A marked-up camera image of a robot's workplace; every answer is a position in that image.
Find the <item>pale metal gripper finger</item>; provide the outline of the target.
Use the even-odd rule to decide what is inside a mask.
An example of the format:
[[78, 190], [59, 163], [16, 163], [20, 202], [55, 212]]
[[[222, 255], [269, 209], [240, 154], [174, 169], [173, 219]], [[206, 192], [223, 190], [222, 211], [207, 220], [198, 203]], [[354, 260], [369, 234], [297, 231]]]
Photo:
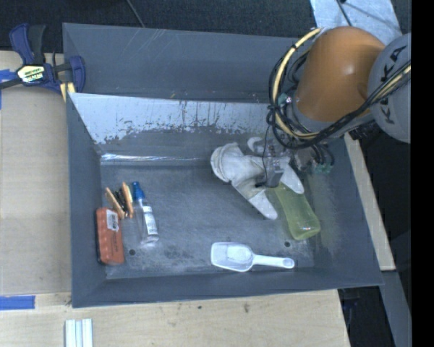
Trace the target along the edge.
[[265, 185], [275, 188], [279, 185], [286, 169], [286, 157], [267, 157], [265, 159]]
[[247, 141], [247, 146], [255, 155], [279, 154], [279, 144], [271, 138], [251, 137]]

